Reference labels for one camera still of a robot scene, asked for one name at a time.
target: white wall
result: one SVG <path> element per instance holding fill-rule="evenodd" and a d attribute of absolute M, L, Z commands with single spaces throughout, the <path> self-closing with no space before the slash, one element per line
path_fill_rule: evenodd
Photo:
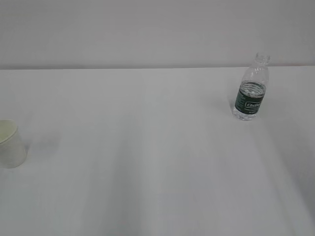
<path fill-rule="evenodd" d="M 0 0 L 0 68 L 315 64 L 314 0 Z"/>

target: water bottle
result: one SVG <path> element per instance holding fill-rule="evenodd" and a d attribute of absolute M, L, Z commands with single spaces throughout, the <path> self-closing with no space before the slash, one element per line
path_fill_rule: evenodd
<path fill-rule="evenodd" d="M 269 81 L 269 60 L 270 56 L 257 53 L 255 61 L 246 70 L 233 109 L 238 119 L 251 120 L 257 116 Z"/>

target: white paper cup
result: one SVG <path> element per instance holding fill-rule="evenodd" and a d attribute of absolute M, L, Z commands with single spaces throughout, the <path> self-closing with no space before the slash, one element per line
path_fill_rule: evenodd
<path fill-rule="evenodd" d="M 0 120 L 0 167 L 14 168 L 21 165 L 25 159 L 25 146 L 18 126 L 12 120 Z"/>

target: green label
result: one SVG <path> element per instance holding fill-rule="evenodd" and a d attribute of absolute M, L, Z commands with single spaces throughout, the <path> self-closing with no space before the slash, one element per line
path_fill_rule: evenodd
<path fill-rule="evenodd" d="M 235 102 L 235 108 L 239 110 L 241 113 L 247 115 L 256 114 L 259 110 L 261 101 L 264 97 L 249 97 L 238 91 L 238 95 Z"/>

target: tabletop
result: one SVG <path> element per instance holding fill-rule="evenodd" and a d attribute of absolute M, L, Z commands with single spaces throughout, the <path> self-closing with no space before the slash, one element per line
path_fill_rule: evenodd
<path fill-rule="evenodd" d="M 315 66 L 0 70 L 28 156 L 0 169 L 3 236 L 315 235 Z"/>

